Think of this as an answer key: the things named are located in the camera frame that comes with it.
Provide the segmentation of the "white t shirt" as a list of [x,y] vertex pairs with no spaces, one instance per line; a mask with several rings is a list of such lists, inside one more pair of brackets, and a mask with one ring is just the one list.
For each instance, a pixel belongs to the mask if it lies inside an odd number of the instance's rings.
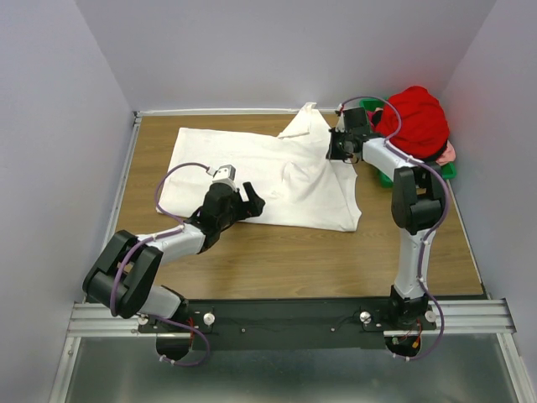
[[180,128],[159,204],[188,217],[211,184],[206,168],[232,165],[236,184],[251,183],[265,201],[253,222],[354,232],[362,215],[355,197],[357,174],[347,163],[326,159],[329,143],[329,124],[313,102],[276,137]]

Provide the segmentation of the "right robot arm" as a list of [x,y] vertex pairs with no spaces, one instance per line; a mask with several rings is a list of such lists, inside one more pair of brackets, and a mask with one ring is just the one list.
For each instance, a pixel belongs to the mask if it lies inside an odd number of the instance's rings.
[[391,214],[400,230],[399,268],[391,287],[386,318],[403,329],[425,315],[429,295],[427,272],[437,228],[446,219],[447,186],[436,163],[397,149],[374,133],[362,107],[338,111],[326,158],[362,160],[381,170],[393,183]]

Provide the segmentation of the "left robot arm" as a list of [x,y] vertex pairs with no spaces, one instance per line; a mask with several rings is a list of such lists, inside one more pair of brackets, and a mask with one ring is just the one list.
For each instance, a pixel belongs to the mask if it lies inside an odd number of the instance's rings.
[[115,317],[136,314],[157,317],[169,332],[185,325],[185,298],[154,279],[162,264],[211,248],[234,223],[263,213],[265,200],[249,182],[246,199],[228,184],[213,183],[204,201],[185,222],[150,235],[116,232],[108,241],[82,283],[86,296],[106,306]]

